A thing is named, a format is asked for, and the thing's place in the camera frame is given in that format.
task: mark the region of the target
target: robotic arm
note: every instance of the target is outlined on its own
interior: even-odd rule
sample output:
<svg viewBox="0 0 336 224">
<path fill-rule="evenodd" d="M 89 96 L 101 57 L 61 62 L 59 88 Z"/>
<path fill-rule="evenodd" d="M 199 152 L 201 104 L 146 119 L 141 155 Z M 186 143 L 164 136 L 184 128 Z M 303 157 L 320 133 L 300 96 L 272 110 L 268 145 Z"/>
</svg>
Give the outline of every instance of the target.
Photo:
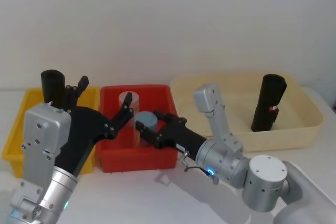
<svg viewBox="0 0 336 224">
<path fill-rule="evenodd" d="M 335 204 L 319 190 L 299 169 L 275 157 L 243 156 L 243 146 L 230 132 L 225 105 L 219 86 L 206 84 L 194 92 L 194 101 L 211 125 L 214 140 L 207 140 L 186 128 L 186 119 L 155 112 L 166 122 L 155 133 L 136 122 L 141 138 L 156 148 L 172 147 L 186 158 L 196 161 L 199 168 L 215 184 L 222 180 L 243 189 L 243 201 L 258 212 L 269 212 L 281 197 L 285 207 L 274 219 L 274 224 L 331 224 L 336 223 Z"/>
<path fill-rule="evenodd" d="M 26 112 L 24 172 L 11 203 L 7 224 L 55 224 L 67 207 L 78 175 L 100 140 L 114 139 L 133 117 L 129 93 L 112 119 L 90 108 L 65 112 L 39 104 Z"/>
</svg>

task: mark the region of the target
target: white table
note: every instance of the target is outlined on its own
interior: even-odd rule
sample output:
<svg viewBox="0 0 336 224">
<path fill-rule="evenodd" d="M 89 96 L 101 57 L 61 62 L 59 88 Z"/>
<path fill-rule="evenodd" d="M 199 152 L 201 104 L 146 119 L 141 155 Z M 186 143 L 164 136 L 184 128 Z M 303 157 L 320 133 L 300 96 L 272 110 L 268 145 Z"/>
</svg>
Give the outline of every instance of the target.
<svg viewBox="0 0 336 224">
<path fill-rule="evenodd" d="M 336 114 L 315 91 L 306 91 L 325 118 L 317 140 L 310 148 L 268 153 L 299 165 L 336 201 Z M 23 95 L 24 91 L 0 92 L 0 150 Z M 17 179 L 12 176 L 10 166 L 0 160 L 0 223 L 5 223 L 16 186 Z M 196 170 L 185 173 L 181 166 L 114 174 L 104 174 L 96 168 L 93 174 L 81 177 L 59 224 L 272 223 L 274 212 L 261 214 L 249 210 L 239 194 L 227 185 L 213 185 Z"/>
</svg>

